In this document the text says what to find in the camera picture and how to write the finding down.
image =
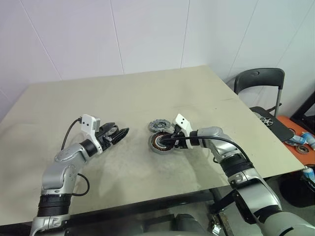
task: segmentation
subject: wall panel seam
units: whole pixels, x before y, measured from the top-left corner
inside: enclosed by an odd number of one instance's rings
[[[189,7],[190,7],[190,0],[188,1],[188,7],[187,7],[187,18],[186,18],[186,26],[185,26],[184,41],[183,41],[181,68],[182,68],[182,66],[183,66],[183,59],[184,59],[184,49],[185,49],[185,41],[186,41],[186,34],[187,34],[187,25],[188,25],[188,17],[189,17]]]
[[[5,94],[5,92],[0,88],[0,93],[3,94],[3,96],[5,96],[5,98],[10,102],[12,103],[11,99]]]
[[[227,76],[227,77],[230,76],[231,71],[232,71],[232,68],[233,68],[233,66],[234,66],[234,63],[235,63],[235,61],[236,61],[236,59],[237,59],[237,56],[238,56],[239,53],[240,53],[240,50],[241,50],[243,41],[244,41],[244,39],[245,39],[245,37],[246,37],[246,34],[247,34],[247,31],[248,31],[248,29],[249,29],[249,27],[250,27],[250,24],[251,24],[251,21],[252,21],[252,17],[254,16],[254,13],[255,13],[255,11],[256,11],[256,7],[257,7],[258,2],[259,2],[259,0],[257,0],[257,2],[256,2],[256,4],[255,4],[255,7],[254,7],[254,9],[253,9],[253,11],[252,11],[252,15],[251,15],[250,20],[249,20],[249,22],[248,22],[248,24],[247,24],[247,27],[246,27],[246,30],[245,30],[245,32],[244,32],[243,38],[242,38],[242,40],[241,40],[240,46],[238,47],[237,53],[236,53],[236,55],[235,55],[235,57],[234,57],[233,63],[232,63],[232,65],[231,65],[231,67],[230,67],[230,70],[229,70],[229,72],[228,72],[228,76]]]
[[[116,22],[115,22],[115,17],[114,17],[112,0],[110,0],[110,11],[112,13],[112,18],[113,18],[113,24],[114,24],[114,29],[115,29],[116,41],[117,41],[118,52],[119,52],[119,59],[120,59],[121,65],[122,65],[123,74],[125,74],[124,65],[123,65],[123,59],[122,59],[122,53],[121,53],[121,50],[120,50],[120,44],[119,44],[118,35],[117,35],[117,28],[116,28]]]
[[[57,74],[58,74],[58,76],[59,76],[59,79],[60,79],[60,80],[63,80],[62,77],[61,77],[61,75],[60,75],[60,73],[59,73],[59,71],[58,71],[58,69],[56,68],[56,65],[54,64],[54,61],[53,61],[52,58],[50,57],[50,55],[49,55],[49,53],[48,53],[48,51],[47,51],[47,49],[46,49],[46,47],[45,47],[43,41],[41,40],[41,38],[40,38],[40,36],[39,36],[39,34],[38,34],[38,32],[37,32],[37,30],[36,30],[36,28],[35,28],[35,26],[34,26],[32,20],[31,20],[31,18],[30,18],[28,12],[26,11],[26,8],[24,7],[24,5],[23,5],[23,3],[22,3],[22,0],[20,0],[20,3],[21,3],[21,6],[22,6],[22,8],[23,8],[23,10],[24,10],[24,12],[25,12],[25,14],[26,14],[26,16],[27,16],[27,18],[28,18],[30,24],[31,24],[31,27],[33,28],[33,30],[34,30],[34,32],[35,32],[35,34],[36,34],[36,36],[37,36],[37,38],[38,38],[38,40],[39,40],[41,46],[43,47],[43,49],[44,49],[44,51],[45,51],[45,53],[46,53],[46,55],[47,55],[49,61],[51,62],[51,64],[52,64],[52,66],[54,67],[54,69],[56,70],[56,72],[57,72]]]
[[[306,19],[306,17],[307,17],[307,15],[309,14],[310,10],[312,9],[312,7],[313,7],[313,5],[314,5],[314,2],[315,2],[315,0],[314,0],[314,1],[312,2],[312,4],[310,5],[310,8],[307,10],[307,12],[306,12],[306,14],[305,14],[305,16],[304,16],[304,18],[303,18],[301,24],[300,24],[300,25],[298,26],[298,28],[296,29],[296,32],[294,33],[294,35],[293,35],[293,37],[291,38],[289,44],[287,45],[285,51],[283,52],[282,56],[280,57],[279,61],[277,62],[276,67],[279,65],[279,63],[280,63],[280,61],[282,60],[282,58],[284,57],[285,53],[287,52],[287,50],[288,50],[289,47],[291,46],[291,44],[292,44],[292,42],[293,42],[295,36],[297,35],[298,31],[300,30],[301,26],[303,25],[303,23],[304,23],[304,21],[305,21],[305,19]]]

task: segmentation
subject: blue object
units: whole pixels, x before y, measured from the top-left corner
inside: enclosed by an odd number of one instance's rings
[[[292,142],[295,142],[297,144],[300,144],[300,145],[304,145],[306,143],[306,138],[304,137],[300,137],[298,135],[294,135],[292,138],[289,139],[290,141]]]
[[[315,175],[312,168],[305,166],[303,169],[303,175],[309,178],[313,183],[315,183]]]
[[[309,132],[303,133],[302,137],[305,138],[311,148],[315,150],[315,138]]]

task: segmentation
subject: orange object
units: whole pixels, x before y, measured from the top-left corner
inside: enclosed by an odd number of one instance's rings
[[[288,117],[285,116],[278,116],[277,119],[284,124],[286,127],[294,129],[295,134],[301,136],[302,132],[307,132],[304,128],[301,126],[297,125],[293,121],[291,121]],[[307,154],[300,154],[295,150],[295,147],[290,146],[286,143],[284,145],[292,152],[292,154],[303,164],[303,165],[310,165],[310,164],[315,164],[315,151],[309,146],[308,144],[305,144],[310,152]]]

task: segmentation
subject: black cable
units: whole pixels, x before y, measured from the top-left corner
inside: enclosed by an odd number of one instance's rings
[[[69,128],[68,128],[68,130],[67,130],[67,132],[66,132],[66,134],[65,134],[65,136],[64,136],[63,144],[62,144],[62,146],[61,146],[61,150],[64,149],[64,145],[65,145],[65,142],[66,142],[66,140],[67,140],[67,138],[68,138],[68,135],[69,135],[69,133],[70,133],[70,130],[71,130],[72,127],[75,125],[75,123],[78,122],[78,121],[80,121],[80,118],[76,119],[76,120],[75,120],[74,122],[72,122],[72,124],[69,126]]]
[[[230,143],[232,145],[234,145],[239,151],[241,151],[241,153],[244,155],[245,159],[248,162],[251,162],[250,158],[247,156],[247,154],[245,153],[245,151],[235,142],[229,140],[229,139],[224,139],[224,138],[219,138],[219,137],[214,137],[214,136],[191,136],[191,137],[174,137],[173,139],[164,139],[163,141],[168,141],[168,140],[191,140],[191,139],[213,139],[213,140],[220,140],[220,141],[224,141],[227,143]]]
[[[76,124],[76,122],[81,122],[81,120],[82,120],[82,118],[78,118],[74,122],[72,122],[72,124],[69,126],[69,128],[68,128],[68,130],[67,130],[67,132],[66,132],[66,134],[64,136],[63,144],[61,146],[61,150],[64,149],[64,145],[65,145],[65,142],[67,141],[67,138],[68,138],[68,135],[70,133],[70,130]],[[89,192],[89,190],[90,190],[90,182],[89,182],[88,178],[86,178],[83,174],[78,173],[78,176],[81,176],[86,181],[88,187],[87,187],[87,190],[84,193],[72,193],[72,195],[73,196],[77,196],[77,197],[81,197],[81,196],[86,195]]]
[[[83,174],[78,173],[78,176],[81,176],[87,183],[87,190],[84,193],[72,193],[73,196],[77,196],[77,197],[81,197],[84,196],[88,193],[88,191],[90,190],[90,182],[88,180],[88,178],[86,178]]]

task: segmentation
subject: white bracket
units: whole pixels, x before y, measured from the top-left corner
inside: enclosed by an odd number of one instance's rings
[[[190,122],[179,113],[177,114],[176,118],[173,120],[173,124],[174,125],[177,124],[178,126],[181,127],[182,132],[184,133],[185,137],[189,137],[190,133],[193,131],[191,128]],[[186,145],[189,149],[192,149],[192,145],[189,139],[186,140]]]
[[[95,132],[99,131],[100,118],[92,117],[87,114],[82,115],[81,131],[92,141],[97,148],[97,153],[101,154],[103,149],[95,137]]]

